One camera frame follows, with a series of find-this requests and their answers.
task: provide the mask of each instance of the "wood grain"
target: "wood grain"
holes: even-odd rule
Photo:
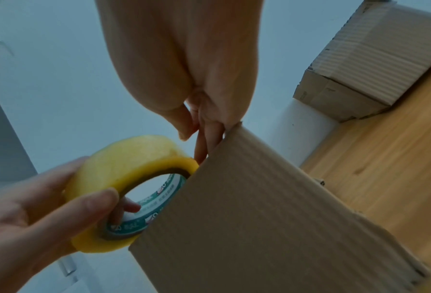
[[[431,70],[391,111],[341,124],[302,169],[431,266]]]

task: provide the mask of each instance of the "clear adhesive tape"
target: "clear adhesive tape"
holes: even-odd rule
[[[66,201],[115,188],[120,197],[139,184],[170,174],[159,190],[139,201],[138,213],[128,215],[119,226],[104,222],[71,239],[81,252],[108,252],[130,245],[171,200],[198,168],[173,141],[163,136],[140,136],[113,143],[88,158],[68,183]]]

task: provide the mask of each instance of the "corrugated cardboard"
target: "corrugated cardboard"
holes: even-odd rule
[[[338,120],[393,105],[431,67],[431,14],[364,1],[306,70],[294,98]]]
[[[130,251],[159,293],[410,292],[429,273],[241,126]]]

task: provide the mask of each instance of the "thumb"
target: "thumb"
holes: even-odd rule
[[[170,111],[158,112],[158,114],[177,129],[178,136],[183,141],[189,139],[198,130],[198,125],[193,123],[193,118],[185,104]]]
[[[40,253],[69,240],[108,215],[118,201],[114,188],[78,197],[30,226],[25,235],[26,247]]]

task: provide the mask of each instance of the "yellow tape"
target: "yellow tape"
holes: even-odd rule
[[[193,174],[198,163],[188,157],[173,141],[163,136],[140,136],[113,143],[88,158],[69,182],[67,201],[114,187],[123,197],[140,183],[162,174]],[[105,240],[92,226],[72,238],[72,245],[82,252],[108,252],[130,245],[138,236]]]

